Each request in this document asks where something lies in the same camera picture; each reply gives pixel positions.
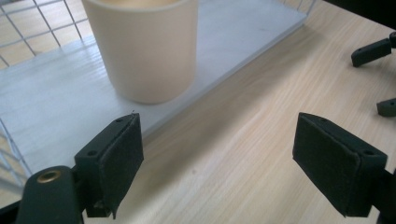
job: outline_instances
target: white wire basket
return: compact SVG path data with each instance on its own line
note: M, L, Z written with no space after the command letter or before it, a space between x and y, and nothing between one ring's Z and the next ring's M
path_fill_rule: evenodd
M315 1L200 0L196 80L171 102L139 105L113 93L81 0L0 0L1 137L9 145L0 170L11 176L0 187L21 192L32 173L72 166L76 152L133 110L146 136L302 26Z

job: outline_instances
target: cup rim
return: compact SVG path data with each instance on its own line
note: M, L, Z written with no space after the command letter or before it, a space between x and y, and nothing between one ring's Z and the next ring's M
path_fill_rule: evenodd
M100 0L85 0L87 2L91 2L99 7L105 7L107 9L124 11L124 12L156 12L156 11L164 11L166 9L171 9L173 7L177 7L189 1L197 1L197 0L178 0L175 3L161 6L161 7L120 7L117 5L111 5L109 3L101 2Z

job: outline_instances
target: black mount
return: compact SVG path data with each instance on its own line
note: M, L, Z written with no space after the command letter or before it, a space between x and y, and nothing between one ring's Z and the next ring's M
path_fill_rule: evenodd
M396 49L396 32L391 33L389 38L355 50L351 56L352 64L359 67L391 54L391 49Z
M78 224L88 217L116 217L142 161L138 114L115 119L76 156L71 169L55 166L32 175L22 199L0 211L1 223Z
M293 158L332 206L345 217L396 223L396 171L385 170L388 156L331 121L300 113Z

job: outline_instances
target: brass screw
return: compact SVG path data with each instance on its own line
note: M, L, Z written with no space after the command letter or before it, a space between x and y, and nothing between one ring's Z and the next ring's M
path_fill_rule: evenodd
M59 176L61 176L61 172L58 170L47 171L37 178L37 182L40 184L49 183L59 178Z

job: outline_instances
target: wire rack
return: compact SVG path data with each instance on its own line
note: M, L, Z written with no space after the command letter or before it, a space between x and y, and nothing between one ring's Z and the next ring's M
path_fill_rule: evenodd
M279 0L306 14L314 1ZM0 34L4 69L82 39L92 30L81 0L0 0Z
M278 0L306 15L315 1ZM82 40L92 35L92 30L81 0L0 0L0 35L1 72L38 54ZM3 121L0 128L0 188L21 193L32 173Z

